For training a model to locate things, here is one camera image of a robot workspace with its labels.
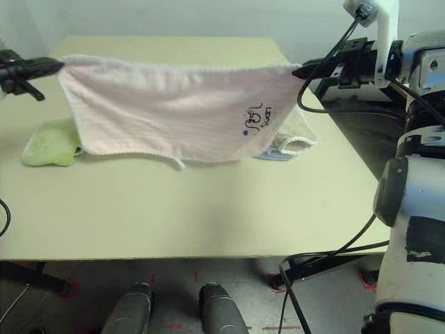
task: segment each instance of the floor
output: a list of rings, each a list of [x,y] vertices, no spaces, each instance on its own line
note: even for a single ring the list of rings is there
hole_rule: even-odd
[[[280,258],[213,260],[126,260],[48,262],[44,272],[79,283],[73,299],[30,288],[1,324],[1,332],[27,334],[44,327],[48,334],[88,334],[101,326],[123,293],[146,282],[156,293],[150,333],[202,333],[198,292],[218,282],[229,292],[251,334],[276,334],[284,293],[266,284],[277,273]],[[374,292],[364,289],[358,269],[377,269],[381,255],[362,257],[294,284],[312,333],[360,333],[364,315],[372,312]],[[1,314],[24,286],[1,281]],[[284,334],[303,333],[291,303]]]

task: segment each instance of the table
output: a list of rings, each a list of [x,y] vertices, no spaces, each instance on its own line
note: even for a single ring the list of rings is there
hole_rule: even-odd
[[[287,62],[270,38],[71,35],[51,56],[73,53],[180,65]],[[148,155],[85,154],[67,168],[24,166],[36,127],[70,112],[55,77],[33,84],[46,101],[21,95],[0,102],[0,197],[13,217],[0,238],[3,260],[323,251],[342,246],[372,213],[377,181],[330,117],[318,114],[305,116],[320,143],[289,162],[187,162],[180,172]],[[310,93],[304,101],[321,106]],[[376,221],[359,244],[388,238]]]

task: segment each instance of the table leg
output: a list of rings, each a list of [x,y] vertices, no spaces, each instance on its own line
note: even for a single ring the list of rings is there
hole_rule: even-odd
[[[72,284],[61,278],[53,277],[43,273],[45,263],[38,262],[36,270],[32,270],[12,262],[1,263],[1,277],[33,287],[48,289],[59,296],[68,296]]]
[[[307,257],[303,256],[295,256],[290,262],[290,268],[286,270],[286,275],[289,281],[292,283],[295,280],[299,280],[301,278],[306,278],[308,276],[315,275],[317,273],[321,273],[331,268],[335,268],[342,264],[357,260],[365,255],[342,255],[342,256],[334,256],[329,260],[322,261],[320,264],[315,264],[311,267],[307,267],[304,271],[301,271],[301,268],[298,266],[307,260]],[[270,279],[270,286],[273,289],[281,289],[284,285],[283,278],[280,274],[273,276]]]

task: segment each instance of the red tape marking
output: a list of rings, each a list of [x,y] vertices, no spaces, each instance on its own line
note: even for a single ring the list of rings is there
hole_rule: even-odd
[[[281,329],[300,329],[301,327],[299,326],[283,326],[281,327]],[[278,331],[280,328],[279,327],[263,327],[262,330],[263,331]]]
[[[360,269],[357,272],[357,275],[359,276],[360,282],[362,282],[363,288],[365,290],[373,290],[375,292],[377,290],[377,285],[375,285],[375,284],[374,285],[369,285],[363,279],[363,273],[367,273],[367,272],[369,272],[369,270],[362,270],[362,269]]]

